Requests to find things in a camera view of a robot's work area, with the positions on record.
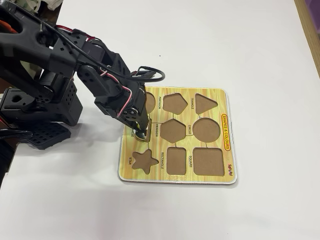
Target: white tabletop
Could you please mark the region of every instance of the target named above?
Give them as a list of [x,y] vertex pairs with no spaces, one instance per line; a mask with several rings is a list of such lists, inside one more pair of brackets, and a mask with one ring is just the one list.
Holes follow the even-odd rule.
[[125,183],[122,125],[75,79],[72,137],[17,148],[0,191],[3,240],[320,238],[320,80],[293,0],[66,0],[59,24],[102,39],[154,86],[225,89],[232,186]]

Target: red wire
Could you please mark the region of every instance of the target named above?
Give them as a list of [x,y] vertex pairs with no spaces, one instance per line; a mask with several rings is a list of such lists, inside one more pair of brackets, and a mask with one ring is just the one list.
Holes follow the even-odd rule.
[[5,124],[5,122],[1,118],[0,118],[0,122],[7,126],[7,124]]
[[[74,31],[73,29],[71,29],[71,28],[69,28],[69,27],[66,27],[66,26],[63,26],[63,25],[55,25],[55,27],[58,28],[58,29],[67,30],[67,31],[69,31],[69,32],[73,32],[73,31]],[[85,33],[85,35],[86,35],[87,38],[95,38],[95,37],[90,36],[90,35],[87,34],[87,33]]]
[[[111,78],[112,80],[114,80],[116,83],[119,83],[119,80],[111,75],[110,73],[107,73],[107,71],[104,71],[100,76],[103,77],[104,75],[108,76],[109,78]],[[122,112],[125,110],[126,106],[129,104],[130,100],[131,100],[131,97],[132,97],[132,91],[125,87],[125,86],[121,86],[124,90],[126,90],[127,92],[130,93],[129,97],[128,97],[128,100],[125,102],[125,104],[123,105],[123,107],[121,108],[121,110],[119,111],[119,113],[116,115],[117,118],[120,117],[120,115],[122,114]]]
[[68,30],[68,31],[70,31],[70,32],[73,32],[73,30],[72,30],[71,28],[66,27],[66,26],[56,25],[56,27],[57,27],[58,29],[65,29],[65,30]]

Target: wooden puzzle board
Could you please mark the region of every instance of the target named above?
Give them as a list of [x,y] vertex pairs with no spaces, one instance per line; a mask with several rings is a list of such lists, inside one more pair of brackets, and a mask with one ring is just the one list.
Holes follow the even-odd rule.
[[[120,179],[129,182],[233,184],[237,172],[228,98],[224,90],[146,87],[146,91],[147,111],[152,120],[150,142],[138,141],[134,131],[124,126],[118,169]],[[147,155],[152,157],[151,166],[140,162]]]

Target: hexagon cutout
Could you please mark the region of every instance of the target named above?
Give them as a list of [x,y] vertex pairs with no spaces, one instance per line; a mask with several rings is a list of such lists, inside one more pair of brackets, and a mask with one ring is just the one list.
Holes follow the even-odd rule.
[[187,101],[180,93],[174,93],[163,97],[163,110],[180,115],[188,106]]
[[175,119],[166,121],[160,126],[160,137],[174,144],[186,137],[186,126]]

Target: robotic arm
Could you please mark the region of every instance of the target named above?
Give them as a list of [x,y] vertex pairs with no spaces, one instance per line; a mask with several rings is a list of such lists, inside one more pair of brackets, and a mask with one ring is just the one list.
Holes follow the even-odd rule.
[[[39,66],[42,74],[32,78],[22,62]],[[105,115],[143,135],[149,123],[145,82],[161,81],[165,74],[140,68],[131,73],[121,56],[96,37],[51,26],[14,3],[0,0],[0,78],[16,87],[0,96],[0,118],[8,126],[41,122],[75,126],[83,108],[73,82],[77,72]],[[156,73],[161,77],[153,78]]]

